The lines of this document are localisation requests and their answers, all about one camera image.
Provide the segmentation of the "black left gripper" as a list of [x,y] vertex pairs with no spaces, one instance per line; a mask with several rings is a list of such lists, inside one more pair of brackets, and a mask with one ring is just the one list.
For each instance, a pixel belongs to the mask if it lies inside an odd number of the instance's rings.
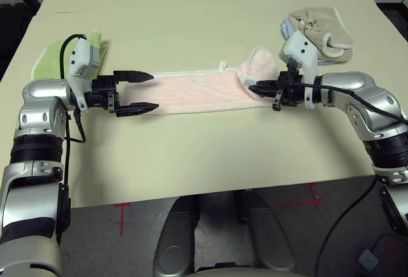
[[90,108],[103,108],[117,117],[131,117],[142,115],[159,107],[154,103],[131,103],[119,106],[119,82],[143,83],[154,77],[146,72],[134,70],[115,70],[113,75],[98,76],[92,80],[91,90],[85,93],[85,102]]

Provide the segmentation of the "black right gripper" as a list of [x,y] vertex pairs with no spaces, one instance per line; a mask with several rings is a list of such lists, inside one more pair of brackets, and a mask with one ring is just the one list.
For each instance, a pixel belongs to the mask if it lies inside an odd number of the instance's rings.
[[287,69],[281,71],[276,80],[260,80],[248,88],[253,98],[274,97],[272,108],[280,111],[283,106],[297,107],[304,102],[305,87],[302,86],[303,75],[300,74],[300,64],[290,58]]

